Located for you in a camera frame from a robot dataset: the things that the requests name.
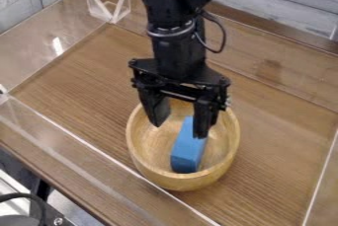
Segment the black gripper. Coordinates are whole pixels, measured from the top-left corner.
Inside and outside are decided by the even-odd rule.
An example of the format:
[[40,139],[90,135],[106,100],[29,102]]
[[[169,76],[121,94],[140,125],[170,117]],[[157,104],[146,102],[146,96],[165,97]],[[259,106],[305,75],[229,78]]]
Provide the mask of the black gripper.
[[153,57],[132,59],[129,67],[149,122],[161,126],[169,116],[168,98],[177,98],[193,103],[192,136],[205,138],[219,111],[225,110],[229,79],[205,64],[204,23],[180,27],[149,24],[146,33]]

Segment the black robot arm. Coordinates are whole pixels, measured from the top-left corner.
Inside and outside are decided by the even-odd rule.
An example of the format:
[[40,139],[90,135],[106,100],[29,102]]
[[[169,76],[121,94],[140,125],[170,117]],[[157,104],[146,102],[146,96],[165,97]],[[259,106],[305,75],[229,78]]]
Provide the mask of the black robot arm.
[[146,34],[153,57],[133,59],[132,87],[153,126],[169,116],[169,99],[192,103],[192,135],[204,138],[227,108],[231,81],[205,64],[211,50],[204,22],[217,19],[204,10],[211,0],[141,0],[146,9]]

